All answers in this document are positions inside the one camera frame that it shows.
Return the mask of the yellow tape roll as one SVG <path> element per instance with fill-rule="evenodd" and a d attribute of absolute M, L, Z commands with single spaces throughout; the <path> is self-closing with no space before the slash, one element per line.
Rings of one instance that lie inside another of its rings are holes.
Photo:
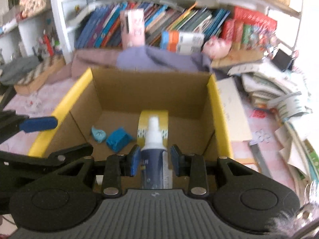
<path fill-rule="evenodd" d="M 167 110 L 143 110 L 140 114 L 137 129 L 137 144 L 158 143 L 168 146 L 169 113 Z"/>

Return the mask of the orange blue white box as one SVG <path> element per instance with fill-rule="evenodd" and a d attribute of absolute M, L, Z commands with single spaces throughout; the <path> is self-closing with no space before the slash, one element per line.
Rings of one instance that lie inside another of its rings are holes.
<path fill-rule="evenodd" d="M 191 55 L 201 52 L 204 35 L 197 32 L 163 31 L 160 40 L 160 49 L 180 55 Z"/>

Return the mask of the yellow cardboard box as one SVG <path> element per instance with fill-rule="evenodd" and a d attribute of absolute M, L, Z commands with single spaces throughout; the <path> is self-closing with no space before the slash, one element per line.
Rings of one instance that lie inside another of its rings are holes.
<path fill-rule="evenodd" d="M 91 127 L 107 133 L 124 128 L 136 136 L 143 111 L 167 111 L 167 142 L 185 153 L 207 160 L 234 156 L 214 74 L 104 68 L 78 79 L 53 112 L 57 128 L 40 132 L 28 155 L 93 143 Z"/>

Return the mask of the pink purple cloth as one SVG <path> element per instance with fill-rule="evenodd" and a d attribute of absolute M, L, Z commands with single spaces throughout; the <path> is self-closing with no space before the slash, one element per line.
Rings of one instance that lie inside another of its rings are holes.
<path fill-rule="evenodd" d="M 208 72 L 211 60 L 201 52 L 179 55 L 153 46 L 119 49 L 80 49 L 71 63 L 48 77 L 53 84 L 69 78 L 79 78 L 88 68 L 111 68 L 124 71 Z"/>

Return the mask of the small light blue wrapper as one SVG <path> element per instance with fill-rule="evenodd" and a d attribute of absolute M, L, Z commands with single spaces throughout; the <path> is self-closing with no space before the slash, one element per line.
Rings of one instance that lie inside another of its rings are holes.
<path fill-rule="evenodd" d="M 91 135 L 98 144 L 101 144 L 107 138 L 107 134 L 105 131 L 97 129 L 94 126 L 91 127 Z"/>

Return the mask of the pink pig toy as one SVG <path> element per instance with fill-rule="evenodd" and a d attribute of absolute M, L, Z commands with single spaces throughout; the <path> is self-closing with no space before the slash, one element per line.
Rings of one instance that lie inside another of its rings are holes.
<path fill-rule="evenodd" d="M 232 41 L 212 36 L 203 46 L 202 52 L 210 59 L 222 59 L 228 55 Z"/>

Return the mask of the wooden chess board box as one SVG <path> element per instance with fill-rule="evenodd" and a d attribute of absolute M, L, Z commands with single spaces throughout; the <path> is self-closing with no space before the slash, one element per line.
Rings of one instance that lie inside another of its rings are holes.
<path fill-rule="evenodd" d="M 48 77 L 58 72 L 64 66 L 65 59 L 62 55 L 45 58 L 35 69 L 14 85 L 16 93 L 28 96 L 37 92 L 45 84 Z"/>

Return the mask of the pink cartoon box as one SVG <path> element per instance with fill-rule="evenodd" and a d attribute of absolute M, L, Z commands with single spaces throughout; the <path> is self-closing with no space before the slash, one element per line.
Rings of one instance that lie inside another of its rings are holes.
<path fill-rule="evenodd" d="M 121 44 L 123 50 L 146 44 L 144 10 L 130 9 L 120 13 Z"/>

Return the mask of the navy spray bottle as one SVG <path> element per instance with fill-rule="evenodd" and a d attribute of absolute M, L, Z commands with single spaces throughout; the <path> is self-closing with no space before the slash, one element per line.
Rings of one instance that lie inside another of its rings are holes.
<path fill-rule="evenodd" d="M 172 171 L 163 145 L 149 143 L 141 149 L 141 183 L 143 189 L 172 188 Z"/>

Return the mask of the grey cloth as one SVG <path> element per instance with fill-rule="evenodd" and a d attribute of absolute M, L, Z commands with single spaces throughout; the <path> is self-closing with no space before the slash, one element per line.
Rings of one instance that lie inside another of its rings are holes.
<path fill-rule="evenodd" d="M 1 65 L 1 84 L 11 86 L 16 84 L 26 74 L 35 69 L 40 64 L 38 57 L 21 57 Z"/>

